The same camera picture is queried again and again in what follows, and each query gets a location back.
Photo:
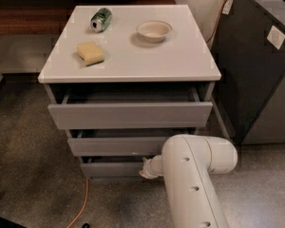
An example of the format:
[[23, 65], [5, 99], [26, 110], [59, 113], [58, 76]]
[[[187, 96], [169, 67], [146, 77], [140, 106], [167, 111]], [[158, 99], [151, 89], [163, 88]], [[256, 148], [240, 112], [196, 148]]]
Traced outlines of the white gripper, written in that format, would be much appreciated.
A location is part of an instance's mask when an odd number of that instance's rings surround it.
[[163, 176], [162, 156], [157, 155], [151, 159], [143, 158], [143, 166], [140, 175], [146, 179], [156, 179]]

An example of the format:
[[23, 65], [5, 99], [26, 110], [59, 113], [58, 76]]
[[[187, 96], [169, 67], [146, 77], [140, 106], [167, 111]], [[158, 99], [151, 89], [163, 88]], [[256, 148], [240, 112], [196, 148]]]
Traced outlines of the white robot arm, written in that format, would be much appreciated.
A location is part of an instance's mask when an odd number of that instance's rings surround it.
[[176, 135], [160, 155], [143, 161], [140, 175], [162, 177], [174, 228], [230, 228], [210, 176], [233, 171], [238, 153], [219, 137]]

